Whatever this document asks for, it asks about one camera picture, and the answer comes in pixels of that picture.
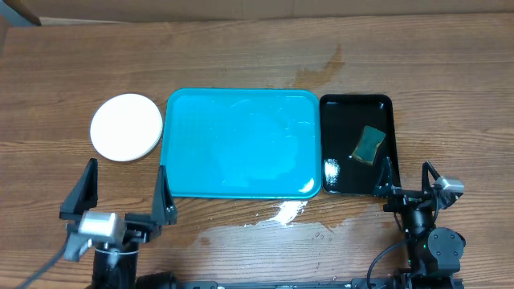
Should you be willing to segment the green yellow sponge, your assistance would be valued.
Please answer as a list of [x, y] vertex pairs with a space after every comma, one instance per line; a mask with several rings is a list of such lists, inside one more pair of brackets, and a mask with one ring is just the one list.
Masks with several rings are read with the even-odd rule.
[[351, 154], [352, 158], [365, 165], [373, 165], [377, 151], [385, 138], [386, 134], [383, 131], [366, 125]]

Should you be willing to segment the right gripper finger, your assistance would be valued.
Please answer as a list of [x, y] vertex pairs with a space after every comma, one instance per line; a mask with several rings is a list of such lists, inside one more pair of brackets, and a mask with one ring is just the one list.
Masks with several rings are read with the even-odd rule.
[[395, 194], [395, 190], [392, 162], [389, 157], [386, 157], [382, 162], [380, 176], [373, 188], [373, 196], [391, 197]]
[[440, 185], [437, 185], [436, 182], [433, 184], [429, 182], [429, 176], [432, 176], [435, 181], [440, 178], [440, 174], [436, 171], [434, 166], [429, 161], [425, 161], [422, 164], [422, 191], [428, 191], [429, 188], [440, 188]]

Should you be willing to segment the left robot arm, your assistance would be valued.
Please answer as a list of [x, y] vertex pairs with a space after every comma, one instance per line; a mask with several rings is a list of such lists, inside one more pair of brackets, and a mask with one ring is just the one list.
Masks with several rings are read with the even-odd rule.
[[159, 237], [162, 227], [177, 223], [165, 166], [157, 172], [149, 214], [95, 212], [98, 202], [98, 161], [88, 161], [84, 172], [60, 206], [67, 221], [63, 258], [78, 262], [90, 248], [94, 253], [90, 288], [180, 288], [172, 272], [137, 276], [140, 245]]

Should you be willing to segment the white plate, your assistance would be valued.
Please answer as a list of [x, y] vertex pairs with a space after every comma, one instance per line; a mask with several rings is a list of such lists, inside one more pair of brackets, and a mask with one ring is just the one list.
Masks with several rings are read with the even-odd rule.
[[150, 153], [161, 138], [163, 119], [148, 97], [114, 96], [95, 112], [89, 135], [93, 148], [110, 161], [129, 162]]

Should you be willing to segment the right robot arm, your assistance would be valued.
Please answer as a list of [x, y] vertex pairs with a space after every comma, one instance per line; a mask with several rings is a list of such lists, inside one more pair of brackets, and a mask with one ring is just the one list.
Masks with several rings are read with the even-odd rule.
[[[465, 238], [446, 227], [436, 226], [441, 210], [454, 205], [464, 193], [457, 178], [439, 174], [426, 161], [422, 164], [420, 190], [403, 189], [393, 184], [395, 172], [391, 160], [382, 162], [381, 174], [373, 196], [386, 199], [385, 212], [394, 215], [399, 230], [405, 235], [397, 244], [384, 249], [370, 264], [366, 274], [368, 288], [462, 288], [455, 279], [466, 246]], [[398, 269], [389, 278], [373, 281], [373, 268], [386, 254], [405, 247], [409, 267]]]

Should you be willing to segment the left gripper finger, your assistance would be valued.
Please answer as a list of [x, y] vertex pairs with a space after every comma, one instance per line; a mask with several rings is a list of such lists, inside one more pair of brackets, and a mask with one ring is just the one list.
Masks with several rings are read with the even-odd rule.
[[157, 173], [151, 220], [161, 226], [177, 223], [177, 209], [169, 189], [164, 165], [159, 166]]
[[91, 158], [80, 179], [60, 206], [59, 218], [79, 222], [98, 202], [98, 160]]

